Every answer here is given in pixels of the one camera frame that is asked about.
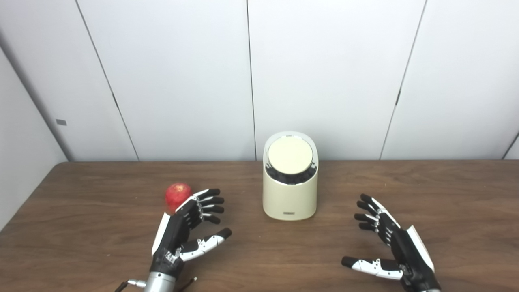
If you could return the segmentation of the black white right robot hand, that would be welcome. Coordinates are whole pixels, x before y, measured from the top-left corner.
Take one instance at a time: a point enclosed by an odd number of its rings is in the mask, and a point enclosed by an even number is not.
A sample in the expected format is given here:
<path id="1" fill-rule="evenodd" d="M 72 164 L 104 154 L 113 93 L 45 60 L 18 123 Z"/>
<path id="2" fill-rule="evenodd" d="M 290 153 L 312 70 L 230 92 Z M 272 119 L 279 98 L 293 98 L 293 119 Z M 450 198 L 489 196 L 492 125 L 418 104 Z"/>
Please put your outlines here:
<path id="1" fill-rule="evenodd" d="M 398 280 L 406 292 L 440 292 L 434 263 L 415 227 L 401 228 L 378 200 L 367 194 L 361 194 L 360 198 L 356 204 L 367 214 L 354 214 L 358 227 L 375 232 L 390 247 L 394 259 L 344 256 L 342 266 L 375 277 Z"/>

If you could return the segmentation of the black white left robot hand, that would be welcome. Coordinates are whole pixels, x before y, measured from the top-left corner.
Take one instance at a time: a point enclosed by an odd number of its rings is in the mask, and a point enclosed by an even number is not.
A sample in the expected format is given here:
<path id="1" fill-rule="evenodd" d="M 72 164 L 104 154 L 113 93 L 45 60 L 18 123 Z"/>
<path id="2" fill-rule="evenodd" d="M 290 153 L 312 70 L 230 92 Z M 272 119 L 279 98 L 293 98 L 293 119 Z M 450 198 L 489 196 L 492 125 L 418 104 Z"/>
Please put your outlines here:
<path id="1" fill-rule="evenodd" d="M 202 222 L 219 224 L 224 198 L 219 189 L 206 189 L 188 197 L 172 215 L 164 214 L 152 247 L 150 273 L 163 274 L 177 280 L 185 262 L 213 250 L 231 236 L 230 228 L 189 240 L 190 232 Z"/>

